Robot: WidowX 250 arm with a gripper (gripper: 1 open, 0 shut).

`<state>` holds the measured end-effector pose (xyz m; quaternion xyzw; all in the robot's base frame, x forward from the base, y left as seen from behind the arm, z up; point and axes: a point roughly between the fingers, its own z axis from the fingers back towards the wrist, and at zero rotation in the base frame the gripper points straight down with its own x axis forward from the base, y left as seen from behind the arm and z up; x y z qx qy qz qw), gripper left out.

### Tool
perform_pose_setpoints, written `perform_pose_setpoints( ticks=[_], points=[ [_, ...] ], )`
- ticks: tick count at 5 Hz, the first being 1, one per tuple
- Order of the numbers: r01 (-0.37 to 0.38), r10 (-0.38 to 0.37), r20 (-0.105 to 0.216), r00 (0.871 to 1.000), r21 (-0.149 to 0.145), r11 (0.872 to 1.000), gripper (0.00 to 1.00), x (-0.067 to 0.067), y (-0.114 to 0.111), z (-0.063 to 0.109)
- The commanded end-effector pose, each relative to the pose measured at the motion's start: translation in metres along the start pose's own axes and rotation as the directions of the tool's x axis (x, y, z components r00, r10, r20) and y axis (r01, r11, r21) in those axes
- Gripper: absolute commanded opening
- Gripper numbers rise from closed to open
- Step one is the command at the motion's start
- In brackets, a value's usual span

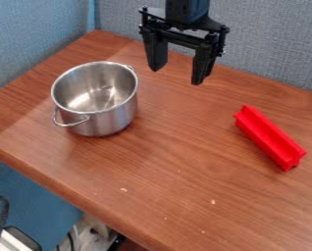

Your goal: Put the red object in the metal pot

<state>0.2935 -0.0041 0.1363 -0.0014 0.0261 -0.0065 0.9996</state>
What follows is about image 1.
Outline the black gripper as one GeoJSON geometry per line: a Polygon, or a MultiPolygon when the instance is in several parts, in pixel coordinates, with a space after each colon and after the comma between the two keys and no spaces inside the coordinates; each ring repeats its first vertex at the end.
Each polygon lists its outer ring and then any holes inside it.
{"type": "MultiPolygon", "coordinates": [[[[158,21],[163,28],[174,27],[181,31],[192,29],[206,31],[209,34],[216,33],[218,35],[218,56],[221,56],[229,27],[210,18],[209,11],[209,5],[166,5],[163,8],[143,6],[139,9],[145,24],[158,21]]],[[[141,34],[149,66],[157,72],[167,63],[167,41],[157,30],[146,27],[142,27],[141,34]]],[[[216,59],[216,46],[202,43],[193,58],[192,83],[194,85],[200,85],[210,75],[216,59]]]]}

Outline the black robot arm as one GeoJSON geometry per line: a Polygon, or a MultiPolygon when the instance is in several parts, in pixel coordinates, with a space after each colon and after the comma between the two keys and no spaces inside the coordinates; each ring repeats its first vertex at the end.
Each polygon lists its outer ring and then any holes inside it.
{"type": "Polygon", "coordinates": [[[167,63],[167,44],[196,51],[192,83],[200,85],[212,74],[217,57],[224,54],[229,27],[210,16],[212,0],[165,0],[163,8],[143,6],[139,9],[147,62],[157,72],[167,63]]]}

